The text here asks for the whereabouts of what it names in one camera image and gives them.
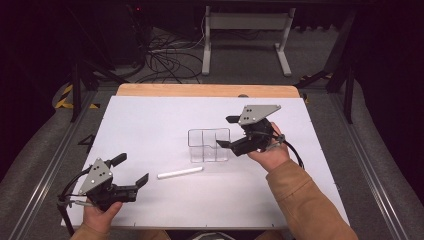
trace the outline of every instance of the black desk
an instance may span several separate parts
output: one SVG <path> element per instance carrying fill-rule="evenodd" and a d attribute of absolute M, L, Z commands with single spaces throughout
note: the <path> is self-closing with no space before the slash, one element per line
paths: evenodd
<path fill-rule="evenodd" d="M 95 62 L 89 61 L 84 58 L 81 49 L 80 39 L 70 31 L 63 29 L 66 19 L 64 19 L 64 12 L 58 12 L 58 9 L 66 10 L 66 7 L 71 4 L 142 4 L 142 5 L 166 5 L 178 4 L 188 6 L 272 6 L 272 7 L 321 7 L 321 8 L 339 8 L 343 10 L 350 10 L 350 13 L 343 24 L 339 36 L 333 46 L 333 49 L 327 59 L 327 62 L 322 71 L 307 78 L 295 86 L 303 88 L 308 84 L 326 76 L 328 73 L 335 73 L 327 85 L 328 92 L 337 92 L 344 81 L 347 79 L 346 98 L 345 98 L 345 115 L 350 120 L 350 105 L 353 94 L 353 75 L 350 64 L 353 60 L 341 61 L 343 53 L 345 52 L 345 44 L 349 38 L 350 28 L 355 20 L 355 14 L 358 9 L 369 7 L 375 3 L 376 0 L 64 0 L 58 3 L 56 8 L 52 7 L 52 3 L 45 4 L 47 15 L 57 23 L 58 33 L 62 39 L 68 56 L 73 62 L 72 81 L 74 86 L 73 101 L 74 101 L 74 114 L 71 121 L 74 121 L 81 111 L 81 95 L 80 95 L 80 80 L 84 83 L 88 90 L 96 90 L 98 87 L 97 81 L 94 79 L 93 72 L 98 71 L 106 77 L 113 79 L 119 84 L 127 83 L 126 80 L 116 76 L 110 71 L 102 68 Z"/>

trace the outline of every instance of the gray carpet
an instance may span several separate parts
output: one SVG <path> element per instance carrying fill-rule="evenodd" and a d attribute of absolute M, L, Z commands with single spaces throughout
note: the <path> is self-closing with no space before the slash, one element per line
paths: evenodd
<path fill-rule="evenodd" d="M 285 78 L 273 50 L 280 33 L 261 33 L 251 41 L 241 40 L 232 35 L 218 35 L 212 41 L 212 61 L 209 76 L 199 76 L 204 83 L 219 84 L 267 84 L 292 85 L 300 76 L 312 75 L 322 69 L 335 41 L 337 32 L 292 31 L 286 47 L 286 56 L 293 76 Z M 202 57 L 201 46 L 188 51 Z M 190 57 L 179 59 L 199 71 L 201 64 Z M 135 82 L 141 76 L 151 73 L 147 68 L 132 77 Z M 392 234 L 375 200 L 368 181 L 358 163 L 343 119 L 338 116 L 331 96 L 322 90 L 325 80 L 318 81 L 302 90 L 307 93 L 307 109 L 317 132 L 324 154 L 349 217 L 352 228 L 360 239 L 392 239 Z M 101 83 L 93 103 L 100 109 L 89 109 L 71 139 L 70 147 L 63 156 L 62 165 L 44 201 L 36 211 L 35 218 L 28 224 L 24 239 L 69 239 L 67 231 L 60 226 L 61 217 L 56 210 L 56 195 L 66 183 L 77 174 L 87 157 L 87 146 L 78 142 L 90 134 L 96 134 L 110 96 L 116 93 L 117 85 Z M 15 160 L 8 174 L 0 184 L 0 239 L 8 239 L 38 182 L 43 177 L 50 160 L 55 156 L 66 129 L 72 110 L 57 109 L 56 114 L 34 135 Z M 361 89 L 355 86 L 353 104 L 354 128 L 360 136 L 372 165 L 387 190 L 398 213 L 407 236 L 410 239 L 424 239 L 424 209 L 422 204 L 399 172 L 391 155 L 385 148 L 365 107 Z M 137 239 L 135 231 L 113 230 L 111 239 Z"/>

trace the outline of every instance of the brown sleeve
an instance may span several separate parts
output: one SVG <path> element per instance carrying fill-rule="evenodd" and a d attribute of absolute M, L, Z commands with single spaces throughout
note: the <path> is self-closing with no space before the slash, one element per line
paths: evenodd
<path fill-rule="evenodd" d="M 295 162 L 281 164 L 266 178 L 296 239 L 358 239 L 333 203 Z"/>
<path fill-rule="evenodd" d="M 83 223 L 74 233 L 71 240 L 107 240 L 108 237 L 109 233 L 97 232 Z"/>

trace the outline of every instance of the person's left hand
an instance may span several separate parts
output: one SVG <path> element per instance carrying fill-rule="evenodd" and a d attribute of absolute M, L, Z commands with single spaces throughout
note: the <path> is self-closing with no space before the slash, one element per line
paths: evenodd
<path fill-rule="evenodd" d="M 100 233 L 108 233 L 112 219 L 116 216 L 122 207 L 121 202 L 116 202 L 109 207 L 106 212 L 103 212 L 97 207 L 84 207 L 83 223 L 88 227 Z"/>

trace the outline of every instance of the white table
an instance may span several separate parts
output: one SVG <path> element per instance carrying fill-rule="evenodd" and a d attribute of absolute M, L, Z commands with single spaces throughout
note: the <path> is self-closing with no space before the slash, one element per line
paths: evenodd
<path fill-rule="evenodd" d="M 100 157 L 127 153 L 113 182 L 133 185 L 145 173 L 149 182 L 137 201 L 127 203 L 112 226 L 130 229 L 285 229 L 287 223 L 265 180 L 266 172 L 247 156 L 227 162 L 191 163 L 187 132 L 230 128 L 231 140 L 243 137 L 237 124 L 225 120 L 247 104 L 279 104 L 268 117 L 286 134 L 302 157 L 306 171 L 348 222 L 324 154 L 301 98 L 136 97 L 111 98 L 84 169 Z M 201 173 L 158 180 L 157 174 L 203 166 Z M 79 190 L 84 177 L 75 187 Z M 82 208 L 68 209 L 79 226 Z"/>

